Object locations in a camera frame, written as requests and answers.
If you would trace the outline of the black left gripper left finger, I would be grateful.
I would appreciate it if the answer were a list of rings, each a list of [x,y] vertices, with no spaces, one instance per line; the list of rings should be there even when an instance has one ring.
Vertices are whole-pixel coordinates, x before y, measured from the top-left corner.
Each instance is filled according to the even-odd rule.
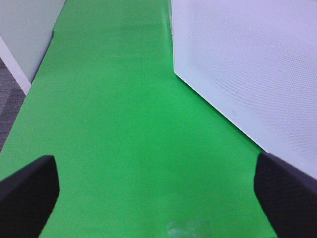
[[[53,155],[44,155],[0,182],[0,236],[38,238],[59,197]]]

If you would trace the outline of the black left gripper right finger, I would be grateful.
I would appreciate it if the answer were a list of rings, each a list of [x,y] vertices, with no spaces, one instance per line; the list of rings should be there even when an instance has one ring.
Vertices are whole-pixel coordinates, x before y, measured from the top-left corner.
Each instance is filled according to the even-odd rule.
[[[253,188],[279,238],[317,236],[317,180],[277,156],[258,155]]]

